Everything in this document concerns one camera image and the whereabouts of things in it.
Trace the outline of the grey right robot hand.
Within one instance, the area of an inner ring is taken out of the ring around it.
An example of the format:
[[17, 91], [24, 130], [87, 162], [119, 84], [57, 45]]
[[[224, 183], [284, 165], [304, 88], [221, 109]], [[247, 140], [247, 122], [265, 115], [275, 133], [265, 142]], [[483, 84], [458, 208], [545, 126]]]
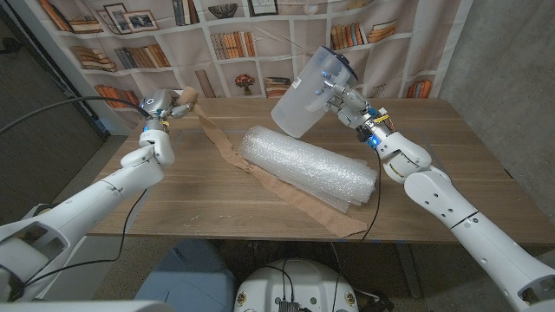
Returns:
[[383, 122], [389, 118], [384, 108], [376, 110], [371, 107], [361, 93], [348, 85], [342, 86], [333, 82], [334, 75], [323, 71], [323, 86], [314, 94], [322, 95], [330, 91], [329, 99], [325, 102], [314, 101], [305, 109], [311, 113], [332, 110], [338, 119], [347, 127], [357, 131], [357, 138], [377, 150], [378, 145], [388, 135], [392, 134], [392, 127]]

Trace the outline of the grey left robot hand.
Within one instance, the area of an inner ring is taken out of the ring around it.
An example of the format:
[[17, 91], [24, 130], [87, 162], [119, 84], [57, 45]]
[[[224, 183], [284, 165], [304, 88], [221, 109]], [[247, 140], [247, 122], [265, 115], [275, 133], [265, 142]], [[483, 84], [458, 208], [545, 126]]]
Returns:
[[159, 89], [146, 96], [140, 107], [149, 115], [143, 131], [161, 130], [169, 132], [168, 118], [180, 119], [193, 108], [192, 100], [183, 100], [181, 94], [171, 89]]

